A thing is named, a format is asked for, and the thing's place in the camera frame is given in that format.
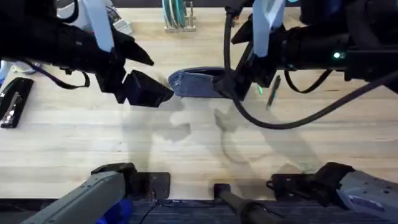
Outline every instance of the black stapler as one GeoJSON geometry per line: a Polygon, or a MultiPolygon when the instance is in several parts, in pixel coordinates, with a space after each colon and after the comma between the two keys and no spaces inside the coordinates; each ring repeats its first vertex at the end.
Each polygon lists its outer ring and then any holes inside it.
{"type": "Polygon", "coordinates": [[[15,78],[0,93],[0,128],[16,128],[33,80],[15,78]]]}

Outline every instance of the dark floor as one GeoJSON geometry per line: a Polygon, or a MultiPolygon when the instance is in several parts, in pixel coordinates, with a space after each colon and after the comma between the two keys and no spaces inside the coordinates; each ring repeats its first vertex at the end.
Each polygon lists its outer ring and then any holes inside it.
{"type": "MultiPolygon", "coordinates": [[[[281,214],[296,223],[308,224],[391,224],[390,222],[366,214],[347,212],[338,207],[323,208],[311,202],[264,202],[268,209],[281,214]]],[[[134,212],[130,224],[138,224],[154,203],[134,202],[134,212]]],[[[10,210],[26,210],[27,208],[8,205],[10,210]]],[[[146,217],[143,224],[238,224],[234,213],[226,206],[219,205],[209,208],[208,205],[194,201],[173,202],[170,207],[156,207],[146,217]]],[[[0,223],[20,223],[35,212],[0,212],[0,223]]]]}

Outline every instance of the blue object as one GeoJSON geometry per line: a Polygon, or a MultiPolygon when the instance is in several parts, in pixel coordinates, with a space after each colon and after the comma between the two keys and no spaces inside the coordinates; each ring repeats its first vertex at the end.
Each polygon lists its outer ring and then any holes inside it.
{"type": "Polygon", "coordinates": [[[176,96],[224,98],[213,89],[213,77],[224,73],[220,67],[188,68],[171,74],[169,84],[176,96]]]}
{"type": "Polygon", "coordinates": [[[132,215],[132,201],[123,199],[113,205],[96,224],[128,224],[132,215]]]}

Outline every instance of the black cable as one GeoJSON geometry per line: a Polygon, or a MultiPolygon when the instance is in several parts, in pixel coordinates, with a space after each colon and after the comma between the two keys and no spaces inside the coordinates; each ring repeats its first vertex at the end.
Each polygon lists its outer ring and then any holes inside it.
{"type": "Polygon", "coordinates": [[[26,64],[28,64],[29,66],[31,66],[36,72],[40,72],[41,74],[45,75],[46,77],[49,77],[51,79],[51,81],[53,81],[55,84],[57,84],[57,86],[64,88],[66,90],[74,90],[77,88],[88,88],[90,87],[90,78],[87,75],[87,73],[82,72],[83,76],[85,77],[85,84],[84,85],[80,85],[80,86],[76,86],[76,85],[71,85],[71,84],[67,84],[64,81],[58,79],[57,77],[51,75],[48,71],[44,70],[43,68],[40,68],[36,65],[34,65],[33,63],[31,63],[28,60],[24,60],[24,59],[20,59],[21,62],[24,62],[26,64]]]}
{"type": "Polygon", "coordinates": [[[145,215],[141,218],[141,220],[139,221],[138,224],[143,224],[145,218],[150,214],[150,212],[151,212],[153,209],[155,209],[155,208],[158,207],[158,206],[159,206],[159,203],[156,202],[156,204],[155,204],[154,206],[152,206],[152,207],[147,211],[147,213],[145,213],[145,215]]]}
{"type": "Polygon", "coordinates": [[[231,27],[232,27],[232,15],[227,14],[226,21],[225,21],[225,30],[224,30],[224,67],[225,67],[225,74],[227,77],[227,82],[229,86],[229,91],[232,97],[232,100],[235,104],[235,107],[238,109],[238,111],[242,114],[243,117],[245,117],[248,121],[251,123],[262,127],[262,128],[267,128],[267,129],[275,129],[275,130],[285,130],[285,129],[292,129],[292,128],[297,128],[300,126],[303,126],[305,124],[311,123],[312,121],[315,121],[324,115],[327,115],[331,113],[332,111],[336,110],[337,108],[342,107],[343,105],[347,104],[348,102],[358,98],[359,96],[381,86],[385,85],[389,82],[394,81],[396,78],[398,78],[398,70],[394,71],[386,76],[383,76],[377,80],[374,80],[371,83],[368,83],[365,86],[362,86],[361,88],[358,88],[355,91],[352,91],[350,94],[340,98],[336,102],[332,103],[331,105],[327,106],[326,108],[323,108],[319,112],[298,120],[294,121],[291,123],[286,123],[286,124],[270,124],[270,123],[265,123],[262,121],[259,121],[258,119],[252,117],[242,106],[235,90],[234,90],[234,81],[232,78],[232,72],[231,72],[231,59],[230,59],[230,40],[231,40],[231,27]]]}
{"type": "Polygon", "coordinates": [[[333,70],[330,70],[330,69],[324,71],[324,72],[322,73],[322,75],[318,78],[318,80],[317,80],[312,86],[310,86],[309,88],[307,88],[306,90],[303,90],[303,91],[299,90],[299,89],[293,84],[293,81],[292,81],[292,79],[290,78],[289,71],[286,71],[286,70],[285,70],[285,78],[286,78],[287,84],[289,85],[289,87],[290,87],[293,91],[295,91],[295,92],[297,92],[297,93],[306,94],[306,93],[311,93],[312,91],[314,91],[315,89],[317,89],[317,88],[329,77],[329,75],[332,73],[332,71],[333,71],[333,70]]]}
{"type": "Polygon", "coordinates": [[[72,23],[75,22],[77,20],[77,18],[79,17],[79,2],[78,0],[73,0],[73,3],[75,3],[75,7],[73,9],[73,13],[72,15],[70,15],[70,17],[68,18],[59,18],[61,22],[65,22],[65,23],[72,23]]]}

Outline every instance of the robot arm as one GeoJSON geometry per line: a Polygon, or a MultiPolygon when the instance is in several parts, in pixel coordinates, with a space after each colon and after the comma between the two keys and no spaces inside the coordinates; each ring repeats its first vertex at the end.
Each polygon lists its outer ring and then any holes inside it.
{"type": "Polygon", "coordinates": [[[48,207],[21,224],[96,223],[110,208],[129,197],[167,199],[170,174],[138,172],[132,163],[109,164],[91,172],[91,176],[48,207]]]}
{"type": "Polygon", "coordinates": [[[277,200],[313,200],[398,223],[398,184],[329,162],[316,174],[274,174],[267,183],[277,200]]]}
{"type": "Polygon", "coordinates": [[[111,27],[103,1],[80,0],[76,6],[94,34],[58,18],[53,0],[1,1],[0,58],[94,73],[101,91],[114,94],[118,103],[128,99],[131,105],[158,107],[171,98],[171,90],[139,71],[126,76],[126,59],[154,63],[131,36],[111,27]]]}
{"type": "MultiPolygon", "coordinates": [[[[270,5],[256,4],[257,1],[261,0],[244,0],[226,8],[225,75],[213,79],[214,89],[220,95],[231,98],[238,111],[251,123],[267,129],[297,128],[331,113],[381,85],[398,92],[398,67],[395,63],[398,56],[398,8],[395,0],[302,0],[302,18],[310,18],[305,21],[309,26],[289,30],[284,26],[277,28],[279,16],[268,15],[261,18],[267,22],[263,28],[265,31],[260,33],[253,30],[257,29],[257,16],[253,13],[232,38],[233,44],[248,42],[238,66],[232,71],[229,46],[233,18],[238,16],[243,6],[248,3],[253,6],[259,5],[263,12],[268,11],[270,14],[282,11],[281,7],[277,7],[280,4],[271,5],[271,9],[279,9],[273,11],[267,8],[270,5]],[[267,30],[270,31],[268,38],[264,37],[268,34],[267,30]],[[263,37],[263,44],[268,47],[258,46],[261,42],[256,41],[259,40],[257,35],[260,39],[263,37]],[[284,70],[286,80],[290,80],[289,72],[306,69],[326,70],[314,83],[315,88],[332,70],[344,72],[347,81],[362,79],[369,83],[319,112],[291,123],[272,124],[259,121],[242,106],[240,101],[245,98],[251,83],[269,87],[277,70],[284,70]]],[[[292,82],[288,84],[297,91],[292,82]]]]}

